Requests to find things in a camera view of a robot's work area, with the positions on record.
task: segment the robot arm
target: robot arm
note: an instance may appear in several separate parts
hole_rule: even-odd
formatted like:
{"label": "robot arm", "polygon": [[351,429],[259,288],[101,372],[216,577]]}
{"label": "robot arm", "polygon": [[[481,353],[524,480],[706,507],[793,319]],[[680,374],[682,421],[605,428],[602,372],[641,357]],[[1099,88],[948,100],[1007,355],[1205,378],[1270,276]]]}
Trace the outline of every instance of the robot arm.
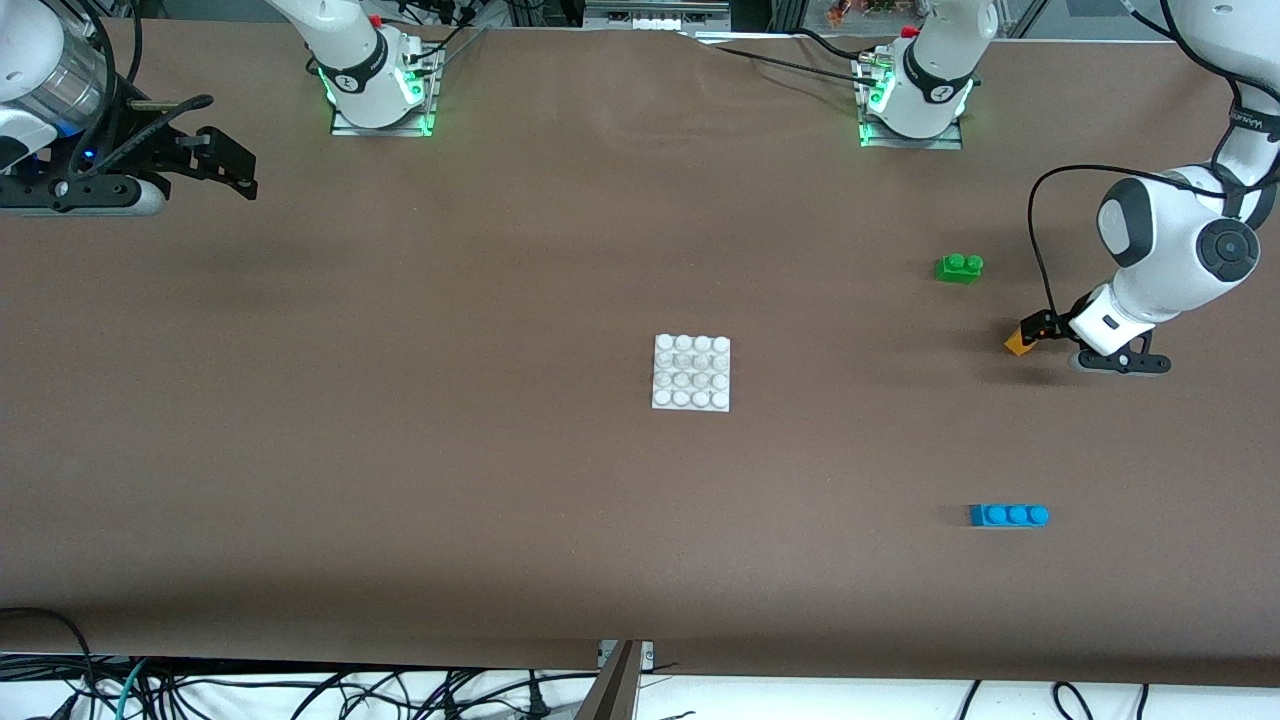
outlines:
{"label": "robot arm", "polygon": [[[351,124],[381,128],[424,104],[415,77],[420,38],[375,27],[357,0],[268,1],[306,38],[330,101]],[[187,136],[169,127],[180,106],[154,102],[115,74],[109,45],[95,47],[82,18],[65,8],[0,0],[0,209],[148,215],[169,196],[164,173],[256,197],[251,152],[216,128]],[[108,44],[100,35],[99,26],[95,38]]]}
{"label": "robot arm", "polygon": [[878,54],[890,74],[867,109],[897,135],[942,135],[964,111],[973,72],[1000,28],[995,0],[933,0],[915,37],[899,37]]}
{"label": "robot arm", "polygon": [[[1236,287],[1257,265],[1254,231],[1275,205],[1280,169],[1280,3],[1162,0],[1162,8],[1184,50],[1235,91],[1213,158],[1162,174],[1219,197],[1147,178],[1112,186],[1097,228],[1120,269],[1061,318],[1041,311],[1023,320],[1007,343],[1015,354],[1037,340],[1070,338],[1085,370],[1166,372],[1167,359],[1146,352],[1152,329]],[[1135,340],[1139,348],[1130,347]]]}
{"label": "robot arm", "polygon": [[364,128],[390,126],[424,102],[412,73],[421,38],[374,23],[356,0],[266,0],[302,33],[334,108]]}

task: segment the table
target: table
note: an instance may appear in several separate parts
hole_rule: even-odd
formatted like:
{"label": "table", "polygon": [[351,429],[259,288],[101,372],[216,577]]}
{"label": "table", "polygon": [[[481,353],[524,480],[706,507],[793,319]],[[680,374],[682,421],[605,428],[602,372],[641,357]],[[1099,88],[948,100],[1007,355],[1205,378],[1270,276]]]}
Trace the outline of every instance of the table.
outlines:
{"label": "table", "polygon": [[[997,42],[924,152],[672,33],[492,32],[424,140],[329,137],[287,26],[146,38],[140,86],[212,94],[178,124],[260,199],[0,225],[5,605],[134,655],[1280,680],[1277,265],[1160,328],[1158,380],[1001,347],[1043,306],[1039,173],[1212,150],[1226,88],[1174,46]],[[1043,191],[1064,305],[1114,270],[1114,179]],[[977,284],[932,279],[952,251]],[[732,338],[731,413],[649,409],[660,332]]]}

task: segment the cable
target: cable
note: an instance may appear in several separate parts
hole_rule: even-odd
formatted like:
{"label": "cable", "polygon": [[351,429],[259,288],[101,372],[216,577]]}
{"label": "cable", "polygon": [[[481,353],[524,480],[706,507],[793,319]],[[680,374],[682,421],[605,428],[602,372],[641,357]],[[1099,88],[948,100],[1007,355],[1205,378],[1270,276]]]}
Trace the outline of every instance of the cable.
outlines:
{"label": "cable", "polygon": [[1134,720],[1142,720],[1143,712],[1147,711],[1148,694],[1151,694],[1151,683],[1143,683],[1142,689],[1138,691],[1138,708],[1133,711]]}
{"label": "cable", "polygon": [[111,38],[106,35],[106,28],[102,27],[102,18],[99,17],[97,10],[88,4],[88,0],[77,0],[81,10],[88,17],[88,22],[93,26],[93,35],[99,38],[102,45],[102,59],[106,64],[106,86],[102,90],[102,100],[93,109],[93,114],[90,115],[88,124],[84,126],[84,131],[81,132],[79,140],[76,141],[76,147],[72,154],[67,158],[67,177],[78,176],[79,172],[76,164],[84,158],[84,150],[88,147],[90,141],[97,133],[99,126],[102,124],[102,118],[106,117],[106,109],[113,104],[115,99],[116,90],[116,74],[115,74],[115,50],[111,47]]}
{"label": "cable", "polygon": [[1062,682],[1053,683],[1053,707],[1057,708],[1057,714],[1061,715],[1064,720],[1075,720],[1075,717],[1071,714],[1069,714],[1065,707],[1062,707],[1062,698],[1059,697],[1059,693],[1062,692],[1062,688],[1071,691],[1071,694],[1075,696],[1076,702],[1080,703],[1080,708],[1084,710],[1084,716],[1088,720],[1093,720],[1093,712],[1089,710],[1089,703],[1084,702],[1084,696],[1082,696],[1080,691],[1075,689],[1075,685],[1073,685],[1071,683],[1062,683]]}
{"label": "cable", "polygon": [[772,63],[774,65],[781,65],[783,68],[792,68],[796,70],[804,70],[806,73],[814,73],[818,76],[833,77],[836,79],[847,81],[855,85],[876,85],[876,81],[864,77],[854,77],[844,73],[833,73],[831,70],[823,70],[820,68],[810,68],[809,65],[801,65],[797,63],[788,63],[786,60],[778,60],[777,58],[765,58],[764,55],[756,55],[755,53],[746,53],[742,50],[733,50],[732,47],[716,46],[717,50],[722,53],[728,53],[730,55],[739,55],[741,58],[750,58],[753,60],[760,60],[762,63]]}
{"label": "cable", "polygon": [[346,678],[349,674],[351,673],[335,673],[328,680],[325,680],[325,682],[320,683],[319,685],[316,685],[315,688],[312,688],[311,692],[307,694],[307,697],[302,698],[302,702],[293,711],[293,715],[289,716],[289,720],[298,720],[298,717],[302,715],[302,711],[306,710],[308,705],[311,705],[312,702],[315,702],[315,700],[317,697],[320,697],[321,694],[324,694],[325,691],[328,691],[328,689],[333,688],[334,685],[337,685],[338,683],[340,683],[342,679]]}
{"label": "cable", "polygon": [[420,53],[420,54],[417,54],[417,55],[410,55],[410,56],[408,56],[408,61],[410,61],[410,63],[416,63],[416,61],[419,61],[419,60],[421,60],[421,59],[424,59],[424,58],[430,58],[431,55],[435,55],[435,54],[436,54],[436,53],[439,53],[440,50],[444,50],[444,46],[445,46],[445,45],[448,45],[451,40],[453,40],[454,37],[457,37],[457,35],[458,35],[460,32],[462,32],[462,29],[463,29],[463,28],[466,28],[466,27],[467,27],[467,26],[465,26],[465,24],[460,24],[458,27],[453,28],[453,29],[452,29],[452,31],[449,32],[449,35],[447,35],[447,36],[444,37],[444,40],[442,40],[442,41],[436,42],[436,44],[435,44],[435,47],[431,47],[431,49],[430,49],[430,50],[428,50],[426,53]]}
{"label": "cable", "polygon": [[1133,6],[1133,3],[1130,3],[1129,0],[1120,0],[1120,4],[1124,5],[1124,9],[1128,10],[1129,14],[1133,15],[1133,18],[1139,23],[1147,26],[1157,35],[1167,37],[1169,40],[1174,38],[1172,33],[1170,33],[1169,29],[1160,27],[1158,24],[1155,23],[1155,20],[1152,20],[1147,15],[1143,15],[1140,12],[1138,12],[1138,8]]}
{"label": "cable", "polygon": [[159,118],[151,120],[150,123],[142,126],[137,133],[129,140],[122,143],[119,147],[111,151],[110,155],[102,159],[92,168],[90,168],[84,174],[84,179],[97,177],[99,174],[111,169],[119,163],[125,155],[136,150],[140,145],[151,138],[152,135],[160,132],[161,128],[178,119],[178,115],[188,113],[191,110],[198,110],[201,108],[207,108],[214,104],[212,95],[196,95],[195,97],[188,97],[179,102],[177,106],[170,109],[168,113],[160,115]]}
{"label": "cable", "polygon": [[133,9],[133,59],[129,60],[129,72],[124,79],[133,82],[142,65],[142,12],[138,9],[138,0],[129,0],[129,8]]}
{"label": "cable", "polygon": [[973,696],[978,694],[978,685],[980,684],[982,680],[974,680],[969,685],[969,692],[964,694],[964,702],[960,703],[960,715],[956,715],[956,720],[965,720],[969,716],[969,706],[973,705]]}
{"label": "cable", "polygon": [[817,32],[814,32],[814,31],[812,31],[812,29],[809,29],[806,27],[797,27],[794,31],[791,31],[788,35],[803,35],[803,36],[813,40],[818,45],[822,45],[822,49],[826,50],[827,53],[831,53],[832,55],[835,55],[837,58],[844,58],[846,60],[856,60],[858,55],[860,54],[860,53],[849,53],[846,50],[841,50],[840,47],[836,47],[831,42],[827,42],[826,37],[818,35]]}
{"label": "cable", "polygon": [[1167,186],[1171,186],[1171,187],[1176,187],[1179,190],[1185,190],[1188,192],[1193,192],[1193,193],[1203,196],[1203,197],[1213,197],[1216,200],[1228,200],[1228,199],[1231,199],[1231,197],[1235,197],[1235,196],[1239,196],[1239,195],[1248,195],[1251,192],[1256,192],[1258,190],[1265,190],[1267,187],[1271,187],[1274,184],[1280,183],[1280,178],[1271,177],[1270,179],[1266,179],[1265,182],[1260,182],[1260,183],[1254,183],[1254,184],[1251,184],[1251,186],[1239,187],[1239,188],[1235,188],[1235,190],[1230,190],[1228,192],[1216,192],[1216,191],[1212,191],[1212,190],[1203,190],[1203,188],[1196,187],[1196,186],[1193,186],[1190,183],[1187,183],[1187,182],[1183,182],[1183,181],[1179,181],[1179,179],[1174,179],[1174,178],[1170,178],[1170,177],[1160,176],[1160,174],[1156,174],[1156,173],[1148,173],[1148,172],[1144,172],[1144,170],[1134,170],[1132,168],[1121,168],[1121,167],[1117,167],[1117,165],[1098,165],[1098,164],[1082,163],[1082,164],[1075,164],[1075,165],[1059,165],[1057,168],[1053,168],[1052,170],[1048,170],[1047,173],[1042,174],[1039,178],[1036,179],[1036,183],[1032,184],[1030,193],[1027,196],[1027,234],[1028,234],[1028,237],[1030,238],[1030,242],[1032,242],[1032,251],[1036,254],[1036,265],[1039,268],[1041,281],[1044,283],[1044,297],[1046,297],[1046,300],[1048,300],[1048,310],[1050,310],[1050,313],[1053,314],[1055,318],[1057,318],[1060,315],[1057,313],[1057,306],[1053,302],[1053,290],[1052,290],[1052,287],[1050,287],[1048,270],[1044,268],[1044,256],[1041,255],[1039,241],[1036,238],[1036,195],[1039,192],[1041,186],[1048,178],[1051,178],[1051,177],[1053,177],[1056,174],[1070,173],[1070,172],[1075,172],[1075,170],[1097,170],[1097,172],[1103,172],[1103,173],[1116,173],[1116,174],[1123,174],[1123,176],[1132,176],[1132,177],[1137,177],[1137,178],[1149,179],[1149,181],[1153,181],[1153,182],[1160,182],[1160,183],[1164,183],[1164,184],[1167,184]]}
{"label": "cable", "polygon": [[467,710],[470,710],[470,708],[472,708],[472,707],[475,707],[477,705],[483,705],[485,702],[489,702],[489,701],[497,698],[498,696],[507,694],[511,691],[518,691],[520,688],[527,688],[531,684],[554,683],[557,680],[582,680],[582,679],[586,679],[586,678],[595,678],[595,676],[596,676],[596,673],[566,673],[563,675],[550,675],[550,676],[545,676],[545,678],[538,678],[535,680],[525,680],[525,682],[521,682],[521,683],[513,683],[511,685],[507,685],[504,688],[498,688],[498,689],[495,689],[493,692],[489,692],[489,693],[483,694],[483,696],[480,696],[480,697],[477,697],[475,700],[470,700],[470,701],[460,705],[458,708],[454,711],[453,717],[460,716],[462,712],[466,712]]}
{"label": "cable", "polygon": [[124,679],[124,687],[120,688],[120,703],[115,706],[115,720],[124,720],[124,706],[128,705],[129,693],[133,692],[133,684],[138,682],[138,673],[142,671],[142,666],[147,664],[147,659],[143,657],[129,670],[129,676]]}
{"label": "cable", "polygon": [[[79,646],[81,653],[84,656],[84,683],[88,685],[91,693],[97,692],[97,680],[93,678],[93,653],[90,652],[88,641],[84,639],[84,633],[81,632],[76,623],[72,623],[72,620],[61,612],[58,612],[56,610],[47,610],[45,607],[0,607],[0,618],[5,615],[38,615],[41,618],[56,620],[64,628],[70,630],[72,635],[76,637],[76,644]],[[74,685],[72,689],[77,693],[79,692],[79,689]],[[90,700],[91,703],[96,701],[93,694],[90,694],[90,697],[92,698]]]}

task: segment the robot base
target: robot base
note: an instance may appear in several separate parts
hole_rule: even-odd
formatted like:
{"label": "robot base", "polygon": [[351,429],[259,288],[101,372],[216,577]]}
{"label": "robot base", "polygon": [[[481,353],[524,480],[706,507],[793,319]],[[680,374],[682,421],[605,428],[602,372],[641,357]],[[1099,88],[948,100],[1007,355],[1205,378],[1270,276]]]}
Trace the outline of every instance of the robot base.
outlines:
{"label": "robot base", "polygon": [[380,128],[352,124],[337,109],[329,123],[329,135],[343,137],[431,137],[435,132],[435,110],[440,102],[440,76],[444,72],[444,50],[419,60],[410,69],[417,78],[408,81],[411,92],[421,92],[425,100],[398,122]]}
{"label": "robot base", "polygon": [[[854,77],[874,77],[874,70],[868,65],[852,60]],[[859,85],[856,88],[858,102],[858,141],[863,147],[906,147],[914,150],[960,150],[963,147],[960,137],[960,122],[951,120],[942,135],[925,140],[902,137],[891,131],[884,120],[879,119],[867,109],[872,92],[876,88]]]}

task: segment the lego stud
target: lego stud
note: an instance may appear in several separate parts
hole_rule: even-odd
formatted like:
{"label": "lego stud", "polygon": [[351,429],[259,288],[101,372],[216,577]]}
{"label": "lego stud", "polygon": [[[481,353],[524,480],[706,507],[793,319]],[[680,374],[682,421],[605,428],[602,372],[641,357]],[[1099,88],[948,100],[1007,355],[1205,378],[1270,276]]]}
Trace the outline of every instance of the lego stud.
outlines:
{"label": "lego stud", "polygon": [[959,252],[943,255],[933,265],[933,277],[948,283],[970,284],[982,277],[983,261],[978,255],[965,258]]}
{"label": "lego stud", "polygon": [[973,505],[969,524],[975,528],[1043,528],[1048,507],[1043,505]]}

